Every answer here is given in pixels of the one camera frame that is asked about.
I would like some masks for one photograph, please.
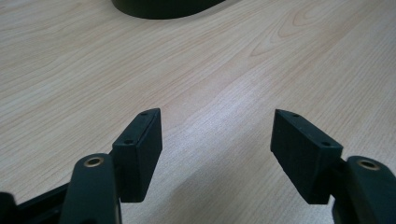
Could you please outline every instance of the wood grain surface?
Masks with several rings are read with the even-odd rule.
[[[163,153],[124,223],[332,223],[270,152],[274,111],[395,173],[396,1],[226,0],[148,21],[110,0],[0,0],[0,190],[18,203],[153,107]]]

